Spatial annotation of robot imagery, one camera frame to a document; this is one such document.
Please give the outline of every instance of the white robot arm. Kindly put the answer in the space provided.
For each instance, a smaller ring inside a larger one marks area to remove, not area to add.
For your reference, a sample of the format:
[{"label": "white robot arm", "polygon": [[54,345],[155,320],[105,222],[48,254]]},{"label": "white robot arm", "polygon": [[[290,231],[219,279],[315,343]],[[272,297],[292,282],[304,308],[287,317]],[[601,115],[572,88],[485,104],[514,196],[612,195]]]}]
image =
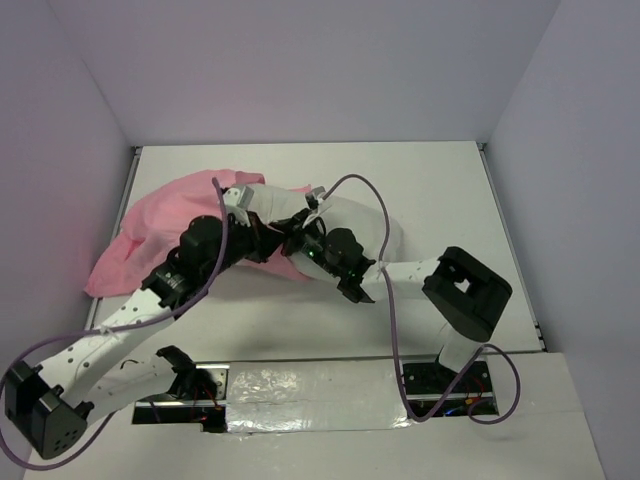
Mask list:
[{"label": "white robot arm", "polygon": [[[226,190],[229,238],[222,270],[241,260],[266,262],[281,249],[305,275],[337,284],[352,302],[372,303],[387,299],[384,267],[398,299],[430,300],[451,324],[453,334],[439,362],[459,371],[491,337],[511,296],[509,284],[457,247],[416,262],[376,260],[384,240],[380,215],[345,199],[323,201],[323,194],[323,189],[305,195],[265,185]],[[7,416],[42,458],[64,453],[88,425],[141,398],[180,396],[195,388],[215,399],[216,383],[176,347],[126,368],[121,362],[173,324],[178,318],[171,312],[203,288],[218,260],[221,224],[210,216],[194,219],[167,260],[102,323],[103,335],[84,337],[36,367],[20,362],[10,370]],[[392,243],[399,233],[393,227]],[[111,331],[161,314],[168,318],[148,327]]]}]

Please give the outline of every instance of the pink cloth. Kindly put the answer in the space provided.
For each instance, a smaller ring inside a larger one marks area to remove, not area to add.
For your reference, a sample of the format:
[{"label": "pink cloth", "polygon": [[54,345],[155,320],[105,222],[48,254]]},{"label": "pink cloth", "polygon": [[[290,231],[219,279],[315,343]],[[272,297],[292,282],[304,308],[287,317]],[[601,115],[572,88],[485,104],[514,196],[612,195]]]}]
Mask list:
[{"label": "pink cloth", "polygon": [[[200,215],[220,217],[211,179],[223,188],[238,183],[265,183],[259,173],[204,170],[174,180],[138,200],[127,212],[120,234],[98,259],[85,287],[92,297],[124,295],[140,287],[151,270],[166,260],[180,234]],[[308,191],[309,188],[296,189]],[[306,280],[288,258],[274,253],[264,264],[246,265],[293,280]]]}]

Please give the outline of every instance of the wire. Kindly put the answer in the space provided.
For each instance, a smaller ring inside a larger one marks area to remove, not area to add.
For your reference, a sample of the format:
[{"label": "wire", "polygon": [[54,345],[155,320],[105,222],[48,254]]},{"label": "wire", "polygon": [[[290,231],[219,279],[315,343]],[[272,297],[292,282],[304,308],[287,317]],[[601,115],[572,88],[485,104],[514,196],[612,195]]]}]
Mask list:
[{"label": "wire", "polygon": [[216,410],[218,410],[220,407],[218,405],[218,402],[216,401],[216,396],[213,395],[208,389],[207,387],[202,387],[202,389],[207,393],[207,395],[209,395],[209,398],[211,399],[211,401],[213,402],[213,406],[215,407]]},{"label": "wire", "polygon": [[[380,209],[382,210],[382,214],[384,216],[384,226],[385,226],[384,240],[382,241],[382,246],[380,247],[380,252],[378,254],[378,262],[380,263],[380,265],[382,265],[382,261],[383,261],[382,259],[384,257],[384,252],[385,252],[385,250],[387,248],[387,244],[389,243],[389,236],[391,234],[391,221],[389,219],[389,212],[387,211],[387,206],[385,205],[384,200],[382,199],[382,196],[380,195],[380,192],[378,191],[378,189],[369,180],[367,180],[362,175],[358,175],[357,173],[351,173],[349,175],[345,175],[344,177],[340,178],[329,189],[329,191],[324,195],[324,199],[326,200],[327,198],[329,198],[336,191],[336,189],[340,185],[342,185],[342,183],[344,183],[346,180],[349,180],[350,178],[355,178],[355,179],[360,180],[361,182],[365,183],[371,189],[373,194],[378,199],[378,203],[380,204]],[[433,407],[431,407],[431,410],[429,410],[423,416],[416,415],[416,413],[413,411],[413,408],[411,408],[411,405],[409,403],[409,399],[407,398],[407,392],[405,391],[404,384],[402,382],[402,366],[401,366],[401,363],[400,363],[400,351],[399,351],[399,347],[398,347],[398,322],[397,322],[397,319],[396,319],[396,305],[395,305],[395,297],[394,297],[394,294],[393,294],[393,285],[391,283],[391,278],[389,277],[389,273],[387,272],[387,270],[386,270],[386,268],[384,266],[381,266],[380,272],[382,273],[382,275],[384,277],[384,281],[385,281],[385,284],[386,284],[386,287],[387,287],[387,294],[388,294],[388,297],[389,297],[389,320],[390,320],[390,323],[391,323],[391,350],[393,352],[393,366],[394,366],[395,374],[396,374],[396,384],[398,386],[398,392],[400,393],[400,399],[402,400],[402,404],[404,405],[404,408],[407,411],[408,417],[411,418],[412,420],[414,420],[415,422],[418,422],[418,423],[426,422],[431,417],[433,417],[436,414],[436,412],[438,410],[440,410],[440,408],[442,407],[444,402],[447,400],[447,397],[449,397],[449,395],[451,394],[453,389],[460,382],[460,380],[464,377],[464,375],[467,373],[467,371],[471,368],[471,366],[476,361],[476,359],[480,356],[480,354],[485,349],[488,348],[488,349],[494,350],[494,351],[498,352],[500,355],[502,355],[504,357],[504,359],[507,361],[507,363],[509,364],[509,366],[511,367],[511,370],[513,371],[513,376],[515,378],[515,383],[516,383],[516,395],[515,395],[515,398],[513,400],[513,404],[511,405],[511,408],[509,408],[507,413],[505,413],[503,416],[498,417],[498,418],[496,418],[494,420],[479,420],[479,419],[477,419],[477,418],[475,418],[473,416],[473,410],[475,409],[475,407],[478,406],[481,403],[488,402],[489,399],[483,399],[483,400],[480,400],[478,402],[474,402],[469,407],[467,412],[469,414],[469,418],[472,421],[474,421],[476,423],[479,423],[479,424],[482,424],[482,425],[494,425],[496,423],[503,422],[507,418],[509,418],[513,414],[513,412],[515,412],[516,408],[518,407],[518,403],[520,402],[520,394],[521,394],[521,389],[522,389],[522,385],[521,385],[521,382],[520,382],[520,374],[518,373],[518,369],[516,368],[515,364],[511,360],[511,358],[509,358],[509,356],[504,351],[502,351],[499,347],[496,347],[495,345],[492,345],[490,343],[486,343],[483,346],[481,346],[480,348],[478,348],[476,353],[474,353],[474,355],[471,357],[471,359],[462,368],[462,370],[460,370],[460,372],[458,372],[458,374],[454,377],[454,379],[451,381],[449,386],[442,393],[442,396],[440,397],[440,399],[435,403],[435,405]]]},{"label": "wire", "polygon": [[193,392],[193,405],[191,405],[191,411],[189,412],[189,420],[193,422],[193,413],[196,410],[196,403],[198,403],[198,387]]},{"label": "wire", "polygon": [[131,362],[131,363],[135,363],[136,365],[138,365],[140,362],[137,360],[133,360],[131,358],[127,358],[124,362],[122,362],[120,364],[120,370],[122,370],[124,368],[124,366],[127,364],[127,362]]},{"label": "wire", "polygon": [[[185,302],[183,305],[176,308],[175,310],[172,310],[170,312],[163,312],[157,315],[156,317],[152,318],[151,320],[147,320],[145,322],[141,322],[138,324],[123,325],[120,327],[110,328],[109,334],[126,332],[129,330],[138,330],[140,328],[149,327],[151,325],[157,325],[158,323],[164,322],[165,320],[172,317],[181,316],[185,314],[187,311],[189,311],[195,304],[197,304],[209,293],[209,288],[211,288],[211,285],[213,284],[214,280],[216,279],[216,277],[220,273],[220,270],[222,269],[222,261],[224,259],[224,255],[227,249],[227,242],[229,240],[229,219],[227,217],[227,209],[223,200],[224,194],[222,193],[222,188],[220,187],[220,183],[218,182],[217,178],[215,177],[212,178],[211,182],[213,183],[213,187],[216,190],[216,194],[218,196],[218,203],[220,206],[220,218],[222,220],[222,240],[220,243],[220,251],[218,252],[218,259],[216,260],[216,264],[213,268],[213,271],[211,272],[211,275],[209,276],[209,279],[207,280],[207,283],[204,284],[204,286],[200,289],[200,291],[196,295],[194,295],[191,299],[189,299],[187,302]],[[24,352],[18,355],[13,362],[11,362],[11,364],[9,365],[9,368],[7,368],[7,370],[3,373],[2,377],[0,378],[0,399],[2,399],[2,393],[4,392],[4,387],[7,382],[7,375],[9,374],[9,371],[11,371],[13,367],[15,367],[18,363],[23,361],[27,356],[31,355],[33,352],[47,345],[51,345],[52,343],[76,341],[83,337],[97,337],[101,335],[103,335],[103,332],[99,328],[92,329],[92,330],[81,330],[81,331],[66,333],[62,335],[56,335],[56,336],[47,338],[45,340],[42,340],[38,343],[35,343],[31,347],[27,348]],[[0,449],[9,458],[9,460],[11,460],[13,463],[15,463],[21,468],[26,468],[27,470],[37,470],[40,472],[44,472],[47,470],[55,470],[56,468],[60,468],[64,465],[67,465],[69,462],[72,462],[73,460],[78,458],[82,453],[84,453],[93,444],[93,442],[95,442],[95,440],[98,438],[100,433],[102,433],[102,431],[104,430],[104,428],[107,426],[107,424],[113,418],[114,415],[115,415],[115,412],[112,412],[109,415],[107,415],[107,417],[100,424],[100,426],[95,431],[95,433],[91,436],[91,438],[89,438],[89,440],[87,440],[87,443],[85,443],[82,447],[80,447],[80,449],[76,451],[74,454],[70,455],[69,457],[65,458],[64,460],[58,463],[53,463],[49,465],[35,465],[33,463],[29,463],[22,460],[11,450],[11,448],[9,448],[9,445],[7,445],[7,441],[4,438],[4,435],[2,434],[1,429],[0,429]]]},{"label": "wire", "polygon": [[151,407],[153,416],[156,417],[156,423],[162,423],[162,420],[160,420],[160,412],[158,411],[158,407],[156,407],[156,404],[149,400],[149,406]]}]

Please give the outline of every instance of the purple cable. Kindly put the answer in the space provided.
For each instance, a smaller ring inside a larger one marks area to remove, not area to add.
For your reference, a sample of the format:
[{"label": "purple cable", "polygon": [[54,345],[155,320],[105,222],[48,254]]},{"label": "purple cable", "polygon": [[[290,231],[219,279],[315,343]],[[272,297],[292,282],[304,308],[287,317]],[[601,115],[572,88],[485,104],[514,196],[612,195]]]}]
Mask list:
[{"label": "purple cable", "polygon": [[[385,205],[384,200],[382,200],[382,196],[380,195],[380,192],[378,191],[378,189],[369,180],[364,178],[362,175],[358,175],[357,173],[352,173],[352,174],[349,174],[349,175],[345,175],[344,177],[339,179],[333,185],[333,187],[331,187],[329,189],[329,191],[324,195],[324,198],[325,199],[329,198],[336,191],[336,189],[340,185],[342,185],[342,183],[344,181],[346,181],[346,180],[348,180],[350,178],[356,178],[356,179],[364,182],[371,189],[373,194],[378,199],[378,202],[380,203],[380,208],[382,209],[382,214],[384,215],[384,226],[385,226],[384,240],[382,241],[382,247],[380,247],[380,253],[378,254],[378,261],[382,262],[382,257],[384,256],[384,251],[387,248],[387,244],[389,243],[389,235],[391,234],[391,221],[389,220],[389,212],[387,211],[387,206]],[[401,366],[401,363],[400,363],[400,351],[399,351],[399,348],[398,348],[398,322],[397,322],[397,319],[396,319],[396,304],[395,304],[395,297],[394,297],[394,294],[393,294],[393,285],[391,283],[391,278],[389,277],[389,273],[387,272],[386,268],[382,267],[380,269],[380,271],[382,272],[382,275],[384,276],[384,281],[385,281],[385,284],[387,286],[387,294],[389,296],[389,320],[390,320],[390,323],[391,323],[391,350],[393,352],[393,366],[394,366],[395,373],[396,373],[396,383],[398,385],[398,391],[400,392],[400,399],[402,400],[402,404],[404,405],[404,408],[407,411],[407,415],[409,416],[409,418],[411,418],[415,422],[422,423],[422,422],[426,422],[431,417],[433,417],[436,414],[436,412],[438,410],[440,410],[440,408],[442,407],[444,402],[447,400],[447,397],[449,397],[449,395],[451,394],[453,389],[460,382],[462,377],[464,377],[465,373],[467,373],[469,368],[471,368],[471,366],[473,365],[473,362],[476,361],[476,359],[480,356],[480,354],[482,353],[482,351],[485,348],[490,348],[490,349],[495,350],[496,352],[498,352],[500,355],[502,355],[504,357],[504,359],[507,361],[507,363],[511,367],[511,370],[513,371],[513,376],[515,378],[515,383],[516,383],[516,395],[515,395],[515,398],[513,400],[513,404],[511,405],[511,407],[509,408],[507,413],[505,413],[503,416],[498,417],[496,419],[493,419],[493,420],[480,420],[480,419],[478,419],[478,418],[473,416],[473,410],[479,404],[488,402],[489,399],[483,399],[483,400],[479,400],[479,401],[475,402],[474,404],[472,404],[469,407],[467,413],[469,414],[469,418],[472,421],[474,421],[475,423],[479,423],[481,425],[495,425],[496,423],[504,422],[507,418],[509,418],[513,414],[513,412],[515,412],[516,408],[518,407],[518,403],[520,402],[520,396],[521,396],[521,391],[522,391],[522,384],[521,384],[521,381],[520,381],[520,374],[518,373],[518,369],[516,368],[515,364],[511,360],[511,358],[509,358],[509,356],[503,350],[501,350],[500,348],[498,348],[495,345],[492,345],[490,343],[484,344],[483,346],[481,346],[476,351],[476,353],[473,355],[473,357],[471,357],[471,359],[462,368],[462,370],[460,370],[460,372],[454,377],[454,379],[451,381],[449,386],[442,393],[442,396],[436,402],[436,404],[431,408],[431,410],[429,410],[422,417],[419,417],[418,415],[415,414],[415,412],[413,411],[413,408],[411,408],[411,404],[409,403],[409,399],[407,398],[407,393],[405,391],[404,383],[402,381],[402,366]]]},{"label": "purple cable", "polygon": [[[221,245],[220,245],[220,252],[218,254],[218,259],[216,260],[216,264],[215,264],[215,266],[213,268],[213,272],[211,272],[211,276],[207,280],[207,283],[205,283],[205,285],[202,287],[202,289],[200,289],[200,291],[196,295],[194,295],[193,298],[189,299],[189,301],[187,301],[184,305],[181,305],[180,307],[176,308],[175,310],[170,311],[170,312],[161,313],[160,315],[152,318],[151,320],[147,320],[146,322],[142,322],[142,323],[139,323],[139,324],[125,325],[125,326],[121,326],[121,327],[113,327],[113,328],[109,329],[109,333],[117,333],[117,332],[126,332],[126,331],[129,331],[129,330],[137,330],[139,328],[145,328],[145,327],[148,327],[148,326],[151,326],[151,325],[156,325],[156,324],[158,324],[160,322],[164,322],[165,320],[167,320],[167,319],[169,319],[171,317],[176,317],[176,316],[183,315],[187,311],[189,311],[189,309],[191,309],[196,303],[198,303],[200,300],[202,300],[207,295],[207,293],[209,293],[209,288],[213,284],[213,281],[216,279],[216,277],[220,273],[220,269],[222,268],[222,260],[224,259],[224,254],[225,254],[226,249],[227,249],[227,241],[229,239],[229,222],[228,222],[228,218],[227,218],[227,209],[225,207],[224,200],[223,200],[224,194],[222,193],[222,188],[220,187],[220,183],[218,182],[218,180],[215,177],[212,179],[212,183],[213,183],[213,186],[215,187],[216,194],[218,196],[218,203],[220,204],[220,218],[222,220],[222,241],[221,241]],[[29,348],[27,348],[24,352],[22,352],[20,355],[18,355],[18,357],[11,363],[11,365],[9,365],[9,368],[7,369],[7,371],[4,372],[4,374],[2,375],[2,378],[0,378],[0,400],[2,399],[2,393],[4,392],[4,386],[5,386],[6,381],[7,381],[7,375],[9,374],[9,370],[11,370],[19,362],[24,360],[28,355],[32,354],[36,350],[39,350],[40,348],[42,348],[42,347],[44,347],[46,345],[50,345],[52,343],[71,341],[71,340],[75,341],[75,340],[78,340],[78,339],[83,338],[83,337],[95,337],[95,336],[98,336],[98,335],[103,335],[103,333],[100,331],[100,329],[83,330],[83,331],[79,331],[79,332],[66,333],[66,334],[57,335],[57,336],[54,336],[54,337],[47,338],[45,340],[42,340],[42,341],[32,345]],[[35,465],[33,463],[29,463],[29,462],[26,462],[26,461],[22,460],[15,453],[13,453],[13,451],[9,448],[9,445],[7,445],[7,442],[6,442],[5,438],[4,438],[4,435],[2,435],[2,430],[1,429],[0,429],[0,449],[9,458],[9,460],[11,460],[13,463],[18,465],[19,467],[26,468],[28,470],[37,470],[37,471],[41,471],[41,472],[47,471],[47,470],[54,470],[56,468],[60,468],[60,467],[62,467],[64,465],[68,464],[69,462],[75,460],[85,450],[87,450],[91,446],[91,444],[98,438],[98,435],[100,435],[100,433],[102,433],[104,428],[107,426],[107,423],[109,423],[109,421],[111,420],[111,418],[113,418],[114,415],[115,415],[115,412],[110,413],[109,415],[107,415],[107,417],[104,419],[104,421],[98,427],[98,429],[95,431],[95,433],[91,436],[91,438],[89,438],[87,443],[85,443],[73,455],[69,456],[68,458],[66,458],[66,459],[64,459],[64,460],[62,460],[62,461],[60,461],[58,463],[53,463],[53,464],[50,464],[50,465]]]},{"label": "purple cable", "polygon": [[162,423],[162,420],[160,420],[160,412],[158,412],[158,407],[156,407],[155,402],[152,402],[151,400],[149,400],[149,406],[151,407],[153,416],[156,419],[156,423]]}]

